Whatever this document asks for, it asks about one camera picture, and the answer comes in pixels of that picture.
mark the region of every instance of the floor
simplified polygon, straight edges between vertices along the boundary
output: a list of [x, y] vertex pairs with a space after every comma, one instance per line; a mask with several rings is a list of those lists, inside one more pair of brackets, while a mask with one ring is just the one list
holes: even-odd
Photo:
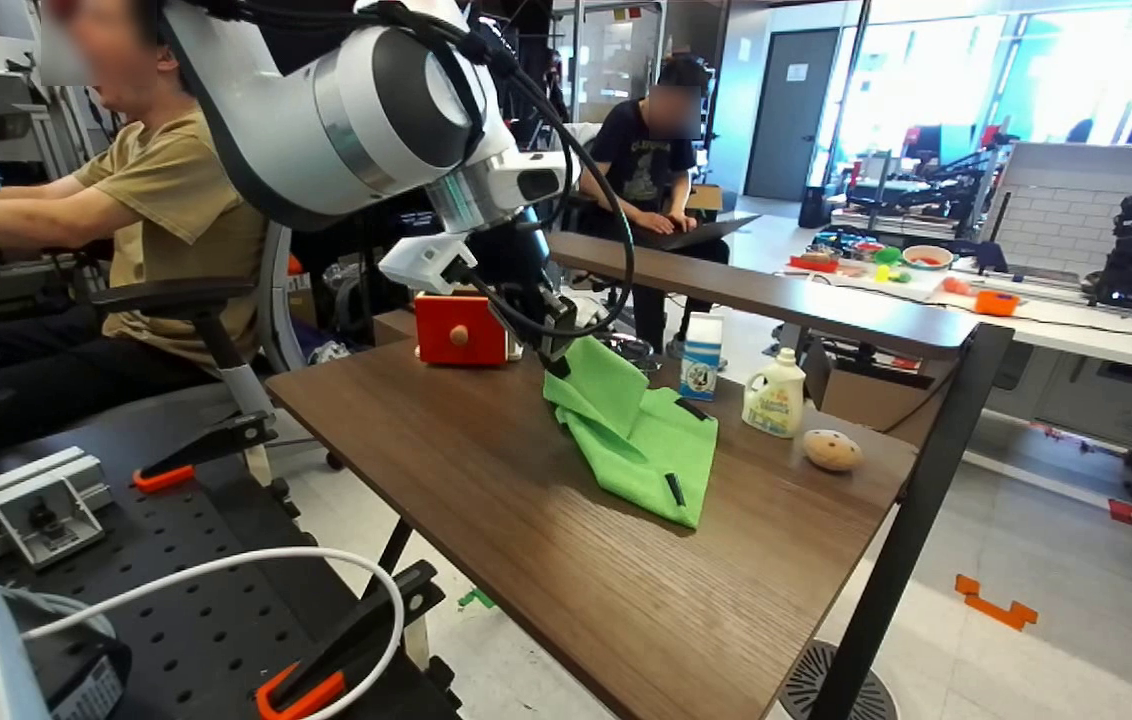
[[[781, 204], [731, 242], [731, 263], [781, 267], [806, 232]], [[719, 313], [727, 321], [727, 371], [750, 381], [769, 350], [771, 321]], [[933, 530], [920, 570], [875, 658], [906, 720], [1002, 720], [1002, 716], [1132, 716], [1132, 525], [1066, 492], [1007, 482], [1006, 469], [1073, 477], [1088, 492], [1116, 492], [1121, 464], [1082, 444], [990, 418], [951, 495]], [[381, 553], [393, 512], [348, 471], [293, 482], [303, 530], [323, 543]], [[403, 559], [433, 559], [448, 600], [413, 631], [413, 649], [457, 668], [469, 716], [609, 716], [553, 658], [545, 658], [501, 609], [466, 597], [472, 585], [426, 540]], [[872, 556], [857, 570], [819, 638], [837, 641]], [[1007, 630], [971, 611], [955, 577], [982, 579], [996, 604], [1026, 604], [1036, 625]]]

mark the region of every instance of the black shirt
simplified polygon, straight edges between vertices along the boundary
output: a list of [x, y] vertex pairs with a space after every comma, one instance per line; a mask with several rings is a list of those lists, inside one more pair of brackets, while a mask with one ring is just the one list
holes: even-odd
[[591, 162], [609, 165], [609, 184], [637, 207], [663, 214], [682, 174], [696, 165], [690, 129], [655, 132], [639, 116], [639, 102], [609, 112], [591, 139]]

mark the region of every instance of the tan shirt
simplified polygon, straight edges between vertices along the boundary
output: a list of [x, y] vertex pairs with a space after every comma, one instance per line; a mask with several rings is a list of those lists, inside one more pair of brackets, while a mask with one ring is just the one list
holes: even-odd
[[[117, 232], [114, 288], [193, 275], [255, 280], [265, 216], [231, 187], [203, 112], [190, 112], [155, 137], [145, 137], [145, 123], [125, 123], [114, 148], [87, 162], [77, 180], [142, 216]], [[255, 297], [231, 297], [222, 321], [235, 350], [251, 355]], [[132, 335], [214, 370], [190, 321], [114, 313], [101, 334]]]

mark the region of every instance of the round bread roll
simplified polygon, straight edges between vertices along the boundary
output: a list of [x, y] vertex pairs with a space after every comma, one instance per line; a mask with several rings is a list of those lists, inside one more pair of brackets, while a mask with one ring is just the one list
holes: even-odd
[[837, 427], [811, 427], [806, 432], [806, 455], [811, 469], [848, 477], [861, 462], [861, 444]]

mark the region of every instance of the white container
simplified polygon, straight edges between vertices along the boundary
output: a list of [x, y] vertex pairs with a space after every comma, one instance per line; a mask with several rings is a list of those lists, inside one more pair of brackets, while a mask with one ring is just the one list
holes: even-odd
[[682, 397], [709, 401], [719, 389], [724, 370], [724, 321], [692, 318], [682, 352]]
[[794, 350], [750, 381], [740, 422], [769, 436], [801, 436], [806, 427], [806, 370]]

